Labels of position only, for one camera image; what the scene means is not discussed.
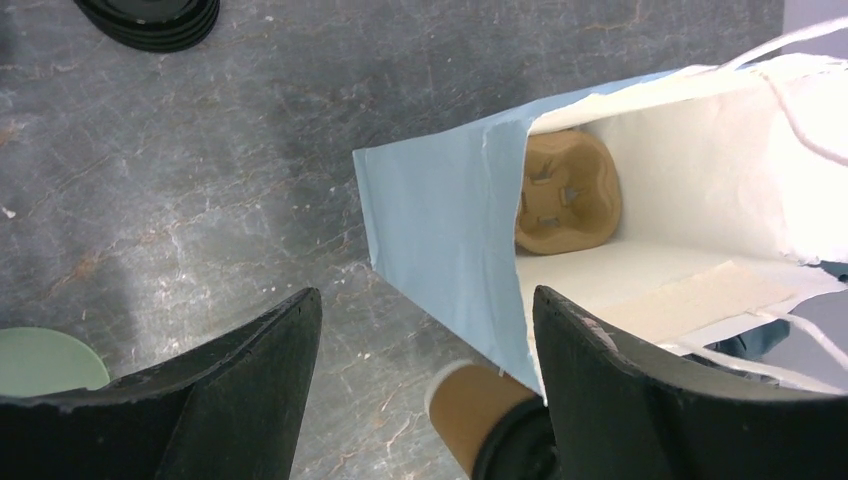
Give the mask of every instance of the gray marble surface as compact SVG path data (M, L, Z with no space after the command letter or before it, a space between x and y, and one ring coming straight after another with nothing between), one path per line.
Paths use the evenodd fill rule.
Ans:
M369 270L352 149L728 59L778 34L782 12L777 0L223 4L203 44L152 55L105 38L71 0L0 0L0 326L75 335L120 376L319 287L302 480L461 477L422 397L474 353Z

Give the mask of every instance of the white rope handle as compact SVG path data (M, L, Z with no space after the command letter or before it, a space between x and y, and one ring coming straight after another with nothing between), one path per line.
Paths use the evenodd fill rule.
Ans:
M794 372L786 368L775 367L773 365L766 365L765 363L744 360L741 358L726 355L724 353L716 352L714 350L709 350L704 347L699 347L695 344L687 342L676 343L677 345L689 350L690 352L699 357L706 358L707 360L715 364L721 365L731 370L765 375L777 379L777 381L780 382L781 385L794 386L796 388L801 388L813 392L829 393L833 395L845 394L845 391L843 391L842 389L834 387L833 385L827 384L820 380L816 380L815 378L808 377L803 373Z
M825 35L829 35L834 32L838 32L840 30L848 29L848 17L840 17L833 20L828 20L825 22L817 23L815 25L810 25L809 27L801 28L794 32L783 34L773 40L770 40L759 47L753 48L742 55L734 58L733 60L725 63L717 67L716 71L733 71L750 63L758 58L768 55L778 49L781 49L787 45L792 45L794 43L812 40L814 38L823 37ZM798 121L798 116L795 114L796 110L794 110L789 102L789 95L784 91L783 87L781 87L778 83L772 81L765 72L758 72L759 75L769 84L771 87L771 91L777 99L778 106L780 107L783 114L786 116L786 120L789 123L789 128L792 130L792 134L795 135L795 138L798 139L798 142L803 145L805 148L810 150L811 152L819 155L820 157L830 160L831 162L837 163L844 167L848 167L848 154L837 152L832 150L819 142L813 140L810 135L801 127L801 122Z
M840 30L848 29L848 17L839 17L833 20L827 20L825 22L816 23L814 25L810 25L809 27L804 27L794 32L785 33L773 40L769 40L768 42L760 45L759 47L752 48L747 52L739 55L733 60L725 63L724 65L718 67L716 70L736 70L742 65L746 63L753 62L760 57L768 55L769 53L776 52L783 47L788 45L792 45L798 42L804 42L807 40L813 40L815 38L824 37L826 35L830 35L831 33L838 32Z
M786 320L802 332L809 335L824 349L825 352L827 352L828 355L836 360L836 363L838 363L843 369L848 370L848 354L833 343L833 340L831 340L815 323L804 317L793 315L791 313L781 314L770 312L768 310L755 310L751 313L758 317L767 318L771 321L778 319Z

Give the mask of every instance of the green plate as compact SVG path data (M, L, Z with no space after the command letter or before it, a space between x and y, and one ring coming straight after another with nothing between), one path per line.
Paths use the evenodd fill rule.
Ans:
M103 360L74 337L46 328L0 329L0 395L34 397L108 383Z

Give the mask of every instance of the paper bag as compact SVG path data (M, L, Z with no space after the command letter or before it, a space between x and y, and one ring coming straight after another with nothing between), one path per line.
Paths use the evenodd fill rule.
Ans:
M373 268L537 391L537 285L681 354L845 289L814 266L848 261L848 63L744 65L787 41L354 152ZM515 243L528 136L566 129L609 150L620 222L596 248L530 255Z

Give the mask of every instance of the stack of black lids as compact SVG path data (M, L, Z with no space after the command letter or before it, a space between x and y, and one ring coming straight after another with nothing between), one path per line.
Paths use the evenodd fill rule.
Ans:
M74 0L101 32L128 47L171 53L200 43L220 0Z

